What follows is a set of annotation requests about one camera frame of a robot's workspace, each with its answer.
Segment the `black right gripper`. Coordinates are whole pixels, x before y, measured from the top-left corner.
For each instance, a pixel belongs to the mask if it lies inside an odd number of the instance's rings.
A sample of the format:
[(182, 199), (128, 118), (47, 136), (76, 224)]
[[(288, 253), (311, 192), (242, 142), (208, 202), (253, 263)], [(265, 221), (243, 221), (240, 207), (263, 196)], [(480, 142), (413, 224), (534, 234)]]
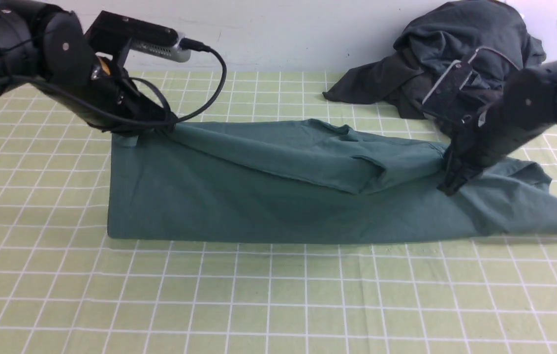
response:
[(548, 128), (533, 109), (490, 106), (452, 136), (445, 153), (445, 179), (438, 190), (452, 196), (471, 177), (499, 163)]

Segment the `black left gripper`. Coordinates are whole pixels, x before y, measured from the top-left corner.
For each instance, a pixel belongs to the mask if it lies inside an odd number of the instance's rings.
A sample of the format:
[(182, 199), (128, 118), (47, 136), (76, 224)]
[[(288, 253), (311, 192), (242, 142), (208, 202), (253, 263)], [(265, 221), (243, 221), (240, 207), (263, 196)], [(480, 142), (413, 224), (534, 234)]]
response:
[(177, 116), (138, 90), (127, 70), (109, 58), (97, 57), (87, 85), (74, 96), (90, 105), (74, 105), (74, 113), (102, 132), (135, 137), (153, 130), (173, 132)]

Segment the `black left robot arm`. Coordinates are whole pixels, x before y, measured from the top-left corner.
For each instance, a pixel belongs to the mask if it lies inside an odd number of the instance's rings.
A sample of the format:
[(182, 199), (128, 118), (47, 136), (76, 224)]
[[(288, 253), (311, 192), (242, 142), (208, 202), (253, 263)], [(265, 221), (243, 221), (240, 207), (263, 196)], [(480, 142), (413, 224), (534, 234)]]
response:
[(92, 128), (137, 135), (168, 114), (128, 78), (128, 53), (183, 63), (190, 51), (182, 38), (105, 10), (83, 30), (74, 12), (55, 4), (0, 0), (0, 96), (31, 84)]

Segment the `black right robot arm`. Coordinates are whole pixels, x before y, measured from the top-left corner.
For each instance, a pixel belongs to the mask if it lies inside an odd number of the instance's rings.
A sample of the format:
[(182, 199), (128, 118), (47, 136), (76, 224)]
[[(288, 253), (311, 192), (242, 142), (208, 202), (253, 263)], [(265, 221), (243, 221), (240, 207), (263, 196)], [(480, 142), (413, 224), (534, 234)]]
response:
[(557, 125), (557, 61), (518, 70), (501, 97), (451, 123), (454, 133), (438, 187), (449, 196)]

